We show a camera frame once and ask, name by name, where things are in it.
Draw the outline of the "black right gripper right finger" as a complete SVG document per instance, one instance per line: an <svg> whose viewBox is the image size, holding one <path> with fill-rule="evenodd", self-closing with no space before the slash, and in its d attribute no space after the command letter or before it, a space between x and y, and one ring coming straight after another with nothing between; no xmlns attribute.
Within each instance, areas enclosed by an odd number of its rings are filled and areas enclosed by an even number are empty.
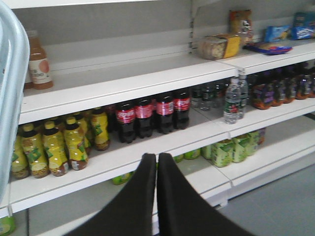
<svg viewBox="0 0 315 236"><path fill-rule="evenodd" d="M253 235L204 200L169 153L158 156L157 208L161 236Z"/></svg>

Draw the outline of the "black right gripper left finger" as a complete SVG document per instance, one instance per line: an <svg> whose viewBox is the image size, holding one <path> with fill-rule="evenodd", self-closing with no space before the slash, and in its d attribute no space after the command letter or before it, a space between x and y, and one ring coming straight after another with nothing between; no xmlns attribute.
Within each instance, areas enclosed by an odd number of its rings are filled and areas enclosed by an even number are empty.
<svg viewBox="0 0 315 236"><path fill-rule="evenodd" d="M99 213L66 236L151 236L156 155L145 153L131 179Z"/></svg>

